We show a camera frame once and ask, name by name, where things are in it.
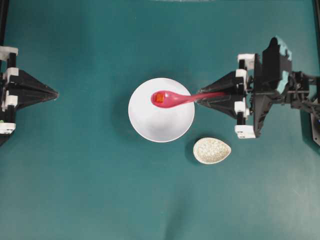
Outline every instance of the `green surface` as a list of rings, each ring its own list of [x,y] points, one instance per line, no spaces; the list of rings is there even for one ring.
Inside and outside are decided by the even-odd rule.
[[[19,111],[0,148],[1,240],[320,239],[307,115],[272,107],[261,138],[239,140],[234,119],[197,105],[183,137],[153,143],[127,114],[142,82],[195,93],[275,35],[294,70],[319,74],[311,0],[12,0],[6,31],[18,67],[60,97]],[[204,136],[231,155],[197,163]]]

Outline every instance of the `white bowl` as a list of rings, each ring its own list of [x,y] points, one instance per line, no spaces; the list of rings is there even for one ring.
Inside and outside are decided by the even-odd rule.
[[[179,82],[169,78],[154,78],[145,81],[132,94],[128,114],[133,128],[145,139],[166,143],[181,137],[191,126],[195,116],[193,102],[171,108],[160,108],[151,103],[151,95],[168,90],[181,95],[190,95]]]

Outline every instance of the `white bracket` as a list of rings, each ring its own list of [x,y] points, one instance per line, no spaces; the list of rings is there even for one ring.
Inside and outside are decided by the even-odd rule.
[[[12,134],[15,129],[15,123],[0,122],[0,134]]]
[[[244,90],[247,91],[247,86],[248,86],[248,72],[244,69],[237,69],[235,71],[235,77],[242,77],[243,78],[243,85],[244,85]]]
[[[16,95],[9,95],[9,91],[5,92],[5,101],[2,102],[2,111],[8,109],[8,106],[16,107],[18,105],[18,96]]]
[[[234,131],[239,139],[255,139],[254,126],[251,125],[235,125]]]
[[[239,54],[238,55],[238,63],[240,60],[244,60],[244,65],[246,66],[246,69],[253,70],[255,69],[255,55],[251,53],[246,54]]]
[[[3,74],[3,79],[6,80],[8,84],[10,81],[10,76],[19,76],[19,68],[17,67],[9,67],[5,73]]]
[[[0,60],[7,61],[9,54],[11,53],[18,56],[18,48],[11,46],[0,46]]]
[[[244,97],[242,101],[235,101],[234,102],[234,111],[235,113],[243,113],[243,117],[248,119],[250,115],[250,110],[247,108],[246,98]]]

